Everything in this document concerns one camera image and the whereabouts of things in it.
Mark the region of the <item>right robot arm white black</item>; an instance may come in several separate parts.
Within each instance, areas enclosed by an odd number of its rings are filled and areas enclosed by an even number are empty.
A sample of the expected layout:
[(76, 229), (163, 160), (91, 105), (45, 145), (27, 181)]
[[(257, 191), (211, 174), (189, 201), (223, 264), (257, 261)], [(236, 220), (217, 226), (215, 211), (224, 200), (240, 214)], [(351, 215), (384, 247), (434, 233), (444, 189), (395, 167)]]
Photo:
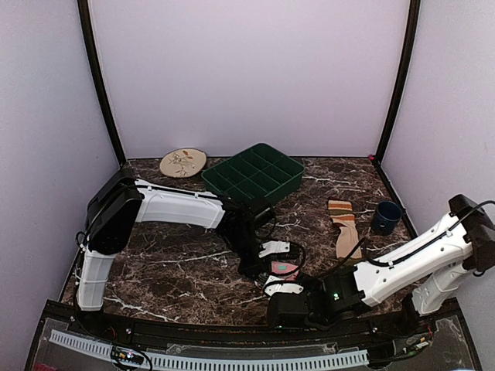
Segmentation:
[(278, 289), (268, 302), (268, 325), (328, 331), (423, 280), (406, 296), (404, 311), (394, 320), (400, 334), (413, 334), (468, 275), (480, 277), (494, 266), (494, 224), (487, 205), (459, 194), (449, 200), (450, 211), (437, 224), (388, 254), (335, 267), (299, 288), (292, 282), (267, 284), (267, 289)]

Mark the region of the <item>beige striped sock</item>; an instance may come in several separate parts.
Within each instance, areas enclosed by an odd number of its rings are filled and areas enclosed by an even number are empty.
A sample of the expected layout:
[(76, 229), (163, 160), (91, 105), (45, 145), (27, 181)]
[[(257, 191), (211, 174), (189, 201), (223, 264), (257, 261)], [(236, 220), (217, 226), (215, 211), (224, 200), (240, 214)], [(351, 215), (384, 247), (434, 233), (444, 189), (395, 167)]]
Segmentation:
[(351, 202), (330, 199), (328, 210), (332, 225), (340, 230), (336, 240), (336, 257), (343, 259), (359, 242), (353, 207)]

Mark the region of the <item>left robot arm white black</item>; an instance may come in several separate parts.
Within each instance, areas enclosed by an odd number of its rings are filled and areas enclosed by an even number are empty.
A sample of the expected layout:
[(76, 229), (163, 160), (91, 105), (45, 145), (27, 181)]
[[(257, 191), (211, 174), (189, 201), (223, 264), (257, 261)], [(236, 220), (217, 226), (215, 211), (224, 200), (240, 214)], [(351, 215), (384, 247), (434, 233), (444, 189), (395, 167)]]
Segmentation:
[(215, 230), (240, 259), (238, 272), (255, 280), (263, 271), (261, 241), (256, 234), (273, 217), (263, 200), (241, 203), (211, 192), (164, 187), (142, 179), (108, 183), (90, 201), (87, 221), (77, 242), (84, 252), (75, 303), (82, 310), (78, 322), (93, 337), (109, 330), (99, 311), (114, 259), (128, 245), (137, 223), (162, 222)]

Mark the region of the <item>green divided organizer tray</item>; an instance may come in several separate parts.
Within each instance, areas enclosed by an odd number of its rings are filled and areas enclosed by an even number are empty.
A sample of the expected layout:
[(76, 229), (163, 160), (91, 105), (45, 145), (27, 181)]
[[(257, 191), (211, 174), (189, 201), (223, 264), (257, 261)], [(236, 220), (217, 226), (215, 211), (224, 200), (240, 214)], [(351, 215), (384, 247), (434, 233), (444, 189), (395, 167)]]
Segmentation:
[(258, 143), (202, 172), (206, 190), (237, 202), (264, 198), (275, 205), (297, 191), (305, 166)]

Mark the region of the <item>pink patterned sock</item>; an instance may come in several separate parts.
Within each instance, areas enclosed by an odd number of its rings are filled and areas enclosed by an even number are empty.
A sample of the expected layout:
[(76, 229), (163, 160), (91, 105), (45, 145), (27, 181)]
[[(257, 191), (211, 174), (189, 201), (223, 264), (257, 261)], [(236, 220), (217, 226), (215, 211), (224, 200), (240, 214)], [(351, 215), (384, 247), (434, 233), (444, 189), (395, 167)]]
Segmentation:
[(273, 261), (271, 263), (271, 275), (285, 281), (294, 281), (299, 275), (299, 266), (285, 262)]

